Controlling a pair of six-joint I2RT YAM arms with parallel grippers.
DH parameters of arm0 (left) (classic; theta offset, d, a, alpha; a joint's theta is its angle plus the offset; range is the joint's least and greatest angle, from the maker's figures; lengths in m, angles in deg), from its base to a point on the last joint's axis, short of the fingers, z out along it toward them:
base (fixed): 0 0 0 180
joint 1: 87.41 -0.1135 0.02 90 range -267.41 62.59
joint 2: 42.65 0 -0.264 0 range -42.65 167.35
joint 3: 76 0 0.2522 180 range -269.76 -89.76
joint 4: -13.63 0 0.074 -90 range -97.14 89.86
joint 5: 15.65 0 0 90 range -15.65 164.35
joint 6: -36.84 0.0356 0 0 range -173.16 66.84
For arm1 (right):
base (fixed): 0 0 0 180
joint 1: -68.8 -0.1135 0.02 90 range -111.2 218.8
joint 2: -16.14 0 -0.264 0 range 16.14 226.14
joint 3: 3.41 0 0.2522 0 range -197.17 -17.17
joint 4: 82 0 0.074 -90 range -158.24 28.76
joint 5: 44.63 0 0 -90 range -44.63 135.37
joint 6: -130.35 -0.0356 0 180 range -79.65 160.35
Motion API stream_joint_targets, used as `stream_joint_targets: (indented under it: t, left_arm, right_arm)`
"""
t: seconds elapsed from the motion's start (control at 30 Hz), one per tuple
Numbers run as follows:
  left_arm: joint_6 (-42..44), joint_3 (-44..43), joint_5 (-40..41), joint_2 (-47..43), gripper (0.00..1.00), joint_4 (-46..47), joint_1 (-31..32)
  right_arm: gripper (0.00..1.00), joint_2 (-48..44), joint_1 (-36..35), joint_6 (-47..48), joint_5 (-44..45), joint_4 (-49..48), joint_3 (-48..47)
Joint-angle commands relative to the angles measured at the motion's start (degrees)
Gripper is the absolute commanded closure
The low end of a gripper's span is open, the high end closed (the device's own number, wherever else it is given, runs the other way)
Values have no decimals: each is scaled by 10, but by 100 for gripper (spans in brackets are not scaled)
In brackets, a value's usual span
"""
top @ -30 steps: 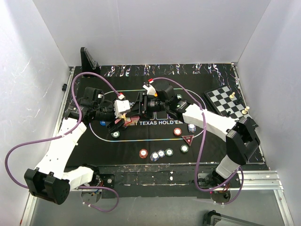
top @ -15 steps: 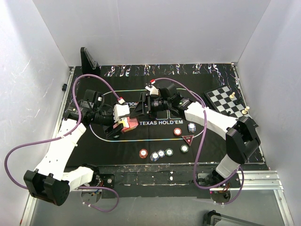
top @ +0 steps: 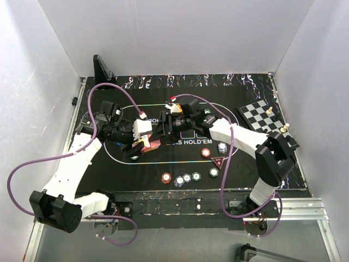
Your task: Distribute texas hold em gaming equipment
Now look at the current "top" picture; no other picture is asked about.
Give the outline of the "red playing card box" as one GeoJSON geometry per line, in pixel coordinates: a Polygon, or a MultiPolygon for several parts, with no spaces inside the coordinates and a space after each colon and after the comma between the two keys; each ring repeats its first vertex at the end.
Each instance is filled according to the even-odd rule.
{"type": "Polygon", "coordinates": [[[149,137],[150,137],[150,135],[141,136],[135,142],[133,142],[132,148],[135,148],[137,145],[142,145],[141,152],[146,153],[146,152],[155,150],[158,147],[160,147],[161,142],[159,139],[154,140],[154,141],[150,141],[149,137]]]}

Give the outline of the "blue chip aside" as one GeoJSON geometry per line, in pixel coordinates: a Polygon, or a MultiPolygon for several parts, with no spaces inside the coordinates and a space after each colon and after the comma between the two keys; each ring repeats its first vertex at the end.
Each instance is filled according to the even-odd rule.
{"type": "Polygon", "coordinates": [[[183,175],[184,182],[188,183],[191,181],[191,175],[190,174],[184,174],[183,175]]]}

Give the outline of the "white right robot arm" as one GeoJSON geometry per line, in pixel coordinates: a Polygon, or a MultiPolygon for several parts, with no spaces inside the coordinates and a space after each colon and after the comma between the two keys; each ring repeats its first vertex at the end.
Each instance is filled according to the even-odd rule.
{"type": "Polygon", "coordinates": [[[206,138],[224,142],[231,149],[242,150],[256,161],[258,180],[246,200],[247,212],[261,216],[282,180],[296,165],[294,150],[279,132],[259,133],[231,122],[223,112],[219,116],[201,108],[201,97],[180,94],[171,98],[160,114],[150,140],[174,144],[181,132],[194,130],[206,138]]]}

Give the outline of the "red chips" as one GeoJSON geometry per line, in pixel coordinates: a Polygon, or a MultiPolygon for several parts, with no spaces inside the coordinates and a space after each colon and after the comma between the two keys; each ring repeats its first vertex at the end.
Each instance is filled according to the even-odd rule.
{"type": "Polygon", "coordinates": [[[203,148],[201,151],[201,155],[204,158],[208,158],[210,156],[210,150],[208,148],[203,148]]]}

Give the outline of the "red triangular acrylic marker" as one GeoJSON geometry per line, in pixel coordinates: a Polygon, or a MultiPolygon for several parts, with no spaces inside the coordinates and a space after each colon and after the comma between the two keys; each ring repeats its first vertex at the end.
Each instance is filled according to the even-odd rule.
{"type": "Polygon", "coordinates": [[[220,170],[223,166],[225,157],[212,157],[211,161],[215,164],[215,166],[220,170]]]}

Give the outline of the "blue chips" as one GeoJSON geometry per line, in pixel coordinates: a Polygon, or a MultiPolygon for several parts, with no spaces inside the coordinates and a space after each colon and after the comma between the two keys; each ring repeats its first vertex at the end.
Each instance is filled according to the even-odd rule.
{"type": "Polygon", "coordinates": [[[224,142],[218,143],[218,152],[220,154],[226,154],[227,153],[227,145],[224,142]]]}

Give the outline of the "green poker chip stack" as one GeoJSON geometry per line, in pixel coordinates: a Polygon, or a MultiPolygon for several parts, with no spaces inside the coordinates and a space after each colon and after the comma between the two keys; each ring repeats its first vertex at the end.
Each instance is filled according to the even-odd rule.
{"type": "Polygon", "coordinates": [[[199,172],[194,172],[191,174],[191,179],[193,181],[199,181],[201,179],[201,174],[199,172]]]}

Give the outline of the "blue poker chip stack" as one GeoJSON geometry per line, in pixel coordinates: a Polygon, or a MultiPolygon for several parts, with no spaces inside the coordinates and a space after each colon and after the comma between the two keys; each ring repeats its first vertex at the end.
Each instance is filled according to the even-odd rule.
{"type": "Polygon", "coordinates": [[[182,176],[178,176],[174,180],[175,187],[182,187],[184,184],[185,184],[185,181],[184,181],[184,178],[182,176]]]}

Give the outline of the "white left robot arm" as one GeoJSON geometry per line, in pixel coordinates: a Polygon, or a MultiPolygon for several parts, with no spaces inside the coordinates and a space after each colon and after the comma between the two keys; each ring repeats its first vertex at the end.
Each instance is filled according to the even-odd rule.
{"type": "Polygon", "coordinates": [[[72,233],[82,219],[96,213],[111,218],[118,211],[115,196],[98,190],[76,198],[80,181],[104,142],[124,145],[124,155],[133,157],[141,153],[145,146],[142,138],[151,132],[151,122],[144,112],[129,122],[123,118],[119,105],[102,102],[98,112],[90,113],[80,122],[68,155],[62,159],[52,179],[29,197],[36,220],[72,233]]]}

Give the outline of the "red poker chip stack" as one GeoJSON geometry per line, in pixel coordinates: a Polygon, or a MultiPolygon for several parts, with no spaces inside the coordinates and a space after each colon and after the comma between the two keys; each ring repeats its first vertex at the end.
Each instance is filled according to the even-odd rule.
{"type": "Polygon", "coordinates": [[[162,181],[162,183],[168,184],[168,183],[171,182],[171,180],[172,180],[171,174],[169,174],[169,173],[167,173],[167,172],[165,172],[165,173],[162,174],[162,176],[161,176],[161,181],[162,181]]]}

